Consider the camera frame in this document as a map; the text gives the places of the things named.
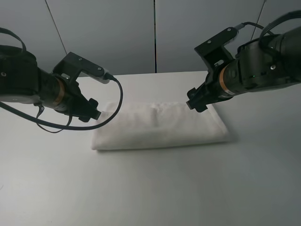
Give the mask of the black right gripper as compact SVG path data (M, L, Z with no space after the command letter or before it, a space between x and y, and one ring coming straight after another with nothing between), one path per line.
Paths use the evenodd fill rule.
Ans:
M214 104L227 100L226 93L220 85L220 73L223 73L225 68L218 68L217 70L209 70L205 81L196 89L193 88L188 91L186 102L187 106L198 113L207 109L207 105Z

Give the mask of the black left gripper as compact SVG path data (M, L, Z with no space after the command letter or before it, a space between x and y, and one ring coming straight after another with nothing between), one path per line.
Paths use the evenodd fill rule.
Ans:
M82 122L99 119L101 112L97 110L98 102L92 98L87 100L82 95L77 82L70 84L67 81L58 81L60 90L55 99L56 112L77 117Z

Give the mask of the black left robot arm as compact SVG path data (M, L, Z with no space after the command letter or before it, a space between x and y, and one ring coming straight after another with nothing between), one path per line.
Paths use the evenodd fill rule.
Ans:
M0 100L41 105L58 113L78 117L82 122L97 120L98 102L86 99L76 81L80 73L105 84L102 67L70 52L51 73L40 69L36 57L18 47L0 47Z

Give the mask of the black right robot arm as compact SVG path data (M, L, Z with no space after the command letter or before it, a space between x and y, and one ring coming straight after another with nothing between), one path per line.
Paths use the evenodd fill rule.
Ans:
M282 89L301 82L301 29L284 34L267 35L260 47L259 39L238 48L236 56L225 48L238 34L229 27L195 47L208 67L205 82L188 91L187 105L201 113L207 105L230 100L250 92Z

